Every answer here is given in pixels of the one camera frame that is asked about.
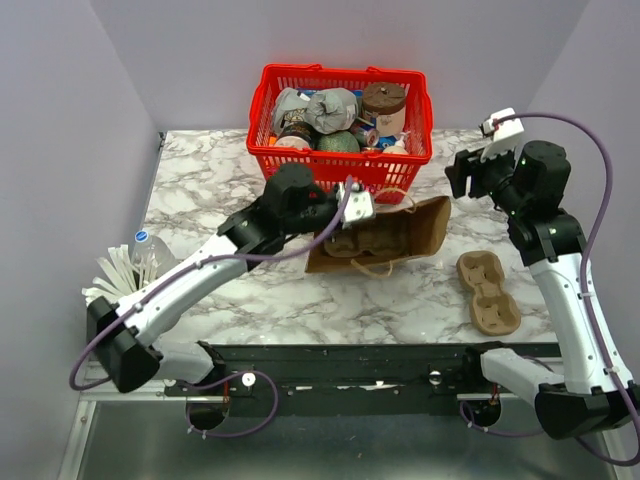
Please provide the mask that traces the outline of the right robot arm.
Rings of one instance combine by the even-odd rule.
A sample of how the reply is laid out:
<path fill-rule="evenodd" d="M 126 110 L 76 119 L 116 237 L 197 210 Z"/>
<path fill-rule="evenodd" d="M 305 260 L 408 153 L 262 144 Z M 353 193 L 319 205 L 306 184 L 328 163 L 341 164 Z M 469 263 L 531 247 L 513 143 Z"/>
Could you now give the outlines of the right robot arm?
<path fill-rule="evenodd" d="M 619 428 L 639 410 L 639 386 L 615 356 L 595 288 L 580 273 L 582 228 L 560 206 L 570 172 L 565 150 L 546 141 L 492 159 L 463 150 L 445 169 L 454 197 L 489 196 L 506 213 L 509 238 L 542 293 L 564 364 L 555 374 L 490 342 L 469 348 L 461 382 L 474 392 L 493 383 L 507 388 L 534 408 L 555 440 Z"/>

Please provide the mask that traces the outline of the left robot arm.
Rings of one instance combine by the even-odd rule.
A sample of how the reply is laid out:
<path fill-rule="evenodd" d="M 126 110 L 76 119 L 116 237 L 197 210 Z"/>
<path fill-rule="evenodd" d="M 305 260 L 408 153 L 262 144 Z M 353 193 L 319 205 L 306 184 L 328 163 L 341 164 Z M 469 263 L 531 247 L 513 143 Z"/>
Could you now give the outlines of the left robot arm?
<path fill-rule="evenodd" d="M 279 262 L 289 237 L 318 232 L 324 240 L 345 222 L 353 179 L 329 193 L 316 185 L 309 167 L 286 164 L 252 203 L 232 214 L 194 254 L 151 282 L 133 287 L 131 261 L 114 249 L 102 261 L 109 287 L 94 285 L 87 298 L 87 347 L 106 381 L 130 393 L 152 379 L 188 382 L 201 395 L 222 380 L 211 348 L 200 341 L 163 350 L 159 341 L 192 306 L 220 286 L 265 262 Z"/>

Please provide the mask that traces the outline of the cardboard cup carrier tray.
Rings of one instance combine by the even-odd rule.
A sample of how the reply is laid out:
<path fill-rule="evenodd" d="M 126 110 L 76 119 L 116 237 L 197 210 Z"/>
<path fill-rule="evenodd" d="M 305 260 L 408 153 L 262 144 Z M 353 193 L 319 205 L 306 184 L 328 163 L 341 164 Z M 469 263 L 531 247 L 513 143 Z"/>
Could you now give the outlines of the cardboard cup carrier tray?
<path fill-rule="evenodd" d="M 400 256 L 408 250 L 406 237 L 389 230 L 344 230 L 324 241 L 324 250 L 335 258 L 356 258 L 362 255 Z"/>

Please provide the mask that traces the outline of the brown paper bag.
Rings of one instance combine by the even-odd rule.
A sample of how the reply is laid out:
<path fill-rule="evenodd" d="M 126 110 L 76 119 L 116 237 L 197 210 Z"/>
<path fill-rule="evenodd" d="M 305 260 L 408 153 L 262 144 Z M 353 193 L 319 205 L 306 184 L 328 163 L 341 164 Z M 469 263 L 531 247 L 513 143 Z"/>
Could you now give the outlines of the brown paper bag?
<path fill-rule="evenodd" d="M 358 271 L 384 278 L 408 260 L 432 257 L 444 243 L 451 216 L 448 196 L 436 196 L 334 232 L 308 256 L 305 271 Z"/>

